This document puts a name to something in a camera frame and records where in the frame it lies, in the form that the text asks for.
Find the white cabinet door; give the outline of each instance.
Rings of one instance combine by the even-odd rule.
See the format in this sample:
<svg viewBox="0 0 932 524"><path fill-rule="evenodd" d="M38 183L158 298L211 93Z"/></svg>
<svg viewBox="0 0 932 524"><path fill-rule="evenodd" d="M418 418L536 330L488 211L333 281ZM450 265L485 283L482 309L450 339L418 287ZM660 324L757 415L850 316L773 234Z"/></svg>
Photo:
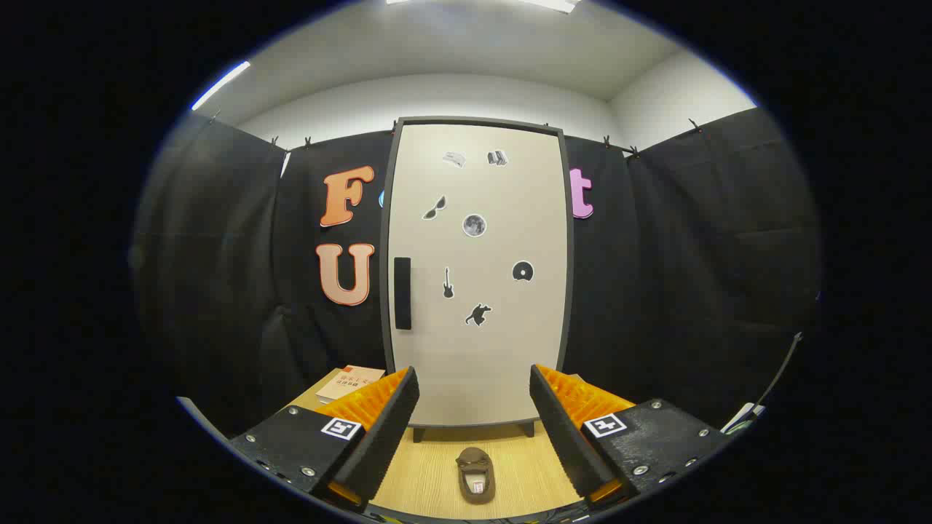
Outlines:
<svg viewBox="0 0 932 524"><path fill-rule="evenodd" d="M398 132L383 311L395 369L418 372L410 423L538 418L530 367L560 364L569 315L562 134L408 122ZM410 329L394 318L398 257L410 258Z"/></svg>

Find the ceiling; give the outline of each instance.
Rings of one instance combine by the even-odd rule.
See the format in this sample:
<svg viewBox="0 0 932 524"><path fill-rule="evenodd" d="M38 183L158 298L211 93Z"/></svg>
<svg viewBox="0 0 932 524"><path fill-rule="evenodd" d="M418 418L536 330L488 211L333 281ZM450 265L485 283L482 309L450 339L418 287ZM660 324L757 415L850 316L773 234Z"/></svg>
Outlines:
<svg viewBox="0 0 932 524"><path fill-rule="evenodd" d="M515 0L385 0L285 34L198 112L231 125L312 93L389 76L507 76L608 101L681 48L592 0L569 14Z"/></svg>

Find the cable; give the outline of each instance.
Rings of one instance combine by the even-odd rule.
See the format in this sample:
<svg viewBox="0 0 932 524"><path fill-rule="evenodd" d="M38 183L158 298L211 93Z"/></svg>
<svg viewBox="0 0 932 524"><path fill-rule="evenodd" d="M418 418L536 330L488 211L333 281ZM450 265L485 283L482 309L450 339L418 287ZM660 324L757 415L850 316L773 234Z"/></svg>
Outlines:
<svg viewBox="0 0 932 524"><path fill-rule="evenodd" d="M774 386L776 385L776 382L777 382L778 380L780 380L780 376L783 375L783 370L786 369L786 368L787 368L787 364L789 364L789 357L793 356L793 352L796 350L796 344L799 344L799 343L800 343L800 340L802 340L802 331L800 331L800 332L797 333L795 336L793 336L793 343L792 343L792 345L789 346L789 351L787 352L786 358L783 359L783 364L780 365L780 369L777 370L776 375L774 376L774 379L770 382L770 385L767 386L767 389L764 390L764 392L763 392L763 394L761 395L761 397L757 399L757 402L755 402L755 403L751 406L751 409L750 409L747 413L745 413L745 414L742 415L740 418L738 418L737 421L734 421L734 424L732 424L732 425L728 426L727 428L725 428L725 431L724 431L723 433L727 434L727 433L729 432L729 430L732 430L732 429L733 429L734 427L736 427L738 424L741 424L741 423L743 423L743 422L745 422L745 421L755 421L755 420L758 418L757 413L754 412L754 409L756 409L757 406L759 406L759 405L761 404L761 402L762 402L763 399L767 396L767 394L770 393L770 390L772 390L772 389L774 388Z"/></svg>

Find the orange letter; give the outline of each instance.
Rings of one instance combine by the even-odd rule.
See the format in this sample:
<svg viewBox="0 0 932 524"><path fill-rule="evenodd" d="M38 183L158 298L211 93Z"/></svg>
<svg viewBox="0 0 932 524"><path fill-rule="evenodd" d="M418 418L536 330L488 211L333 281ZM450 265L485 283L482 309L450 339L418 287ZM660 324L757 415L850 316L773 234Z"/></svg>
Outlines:
<svg viewBox="0 0 932 524"><path fill-rule="evenodd" d="M375 176L376 172L371 167L365 166L331 174L324 178L323 182L327 184L327 209L321 217L321 226L328 228L346 224L352 220L352 211L347 210L347 200L352 205L358 205L363 199L363 185L354 181L347 186L347 182L358 178L368 183L372 182Z"/></svg>
<svg viewBox="0 0 932 524"><path fill-rule="evenodd" d="M321 260L321 287L327 298L344 306L362 304L369 296L369 256L375 252L375 246L368 243L354 243L349 247L356 284L347 291L340 286L339 269L336 266L336 258L343 253L343 248L334 243L317 246L317 257Z"/></svg>

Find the black curtain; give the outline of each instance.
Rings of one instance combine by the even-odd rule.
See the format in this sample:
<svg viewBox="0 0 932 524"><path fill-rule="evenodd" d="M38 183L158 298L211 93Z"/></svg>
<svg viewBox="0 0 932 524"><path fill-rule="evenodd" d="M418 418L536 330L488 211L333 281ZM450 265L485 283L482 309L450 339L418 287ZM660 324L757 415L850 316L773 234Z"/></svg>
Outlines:
<svg viewBox="0 0 932 524"><path fill-rule="evenodd" d="M665 397L721 426L764 392L812 318L821 238L807 177L760 109L625 163L654 312L649 343L625 360L643 362L652 384L606 383L634 401Z"/></svg>
<svg viewBox="0 0 932 524"><path fill-rule="evenodd" d="M154 372L228 434L268 414L279 401L268 385L287 372L264 369L260 351L277 303L269 253L284 155L186 117L152 167L133 232L130 265Z"/></svg>
<svg viewBox="0 0 932 524"><path fill-rule="evenodd" d="M390 131L378 131L297 148L291 152L281 179L273 241L275 280L281 303L289 311L287 322L300 348L298 352L308 357L319 353L324 358L302 364L306 387L334 367L386 368L378 292L382 216L378 198L385 187L391 139ZM369 183L359 181L363 197L358 205L347 202L353 217L345 224L321 227L327 197L323 179L365 166L373 169L375 177ZM369 257L369 297L365 302L343 306L324 295L315 252L322 243L343 248L337 266L344 289L355 286L350 246L354 243L375 246L376 252Z"/></svg>
<svg viewBox="0 0 932 524"><path fill-rule="evenodd" d="M634 157L567 137L592 182L573 221L564 371L634 402L663 397L714 426L753 402L804 328L821 282L816 208L772 120L751 109ZM225 433L248 429L332 367L385 368L381 206L391 132L284 151L192 117L167 141L140 211L144 324L156 356ZM322 228L323 178L364 166L352 219ZM369 297L321 289L321 243L369 243Z"/></svg>

